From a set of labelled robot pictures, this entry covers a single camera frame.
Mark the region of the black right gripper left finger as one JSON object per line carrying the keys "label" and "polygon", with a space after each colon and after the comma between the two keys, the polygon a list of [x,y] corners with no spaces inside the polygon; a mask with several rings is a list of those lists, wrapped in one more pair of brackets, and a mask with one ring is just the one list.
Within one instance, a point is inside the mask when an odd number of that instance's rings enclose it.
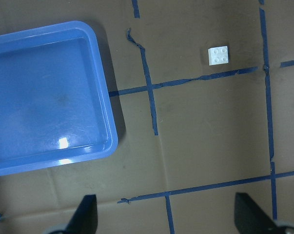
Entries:
{"label": "black right gripper left finger", "polygon": [[98,228],[96,195],[85,195],[64,229],[65,234],[95,234]]}

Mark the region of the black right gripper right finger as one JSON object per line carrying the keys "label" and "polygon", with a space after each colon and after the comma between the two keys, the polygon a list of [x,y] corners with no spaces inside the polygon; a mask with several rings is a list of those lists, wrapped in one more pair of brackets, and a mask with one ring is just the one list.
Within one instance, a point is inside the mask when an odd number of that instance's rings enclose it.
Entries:
{"label": "black right gripper right finger", "polygon": [[247,193],[235,194],[235,227],[240,234],[272,234],[277,229]]}

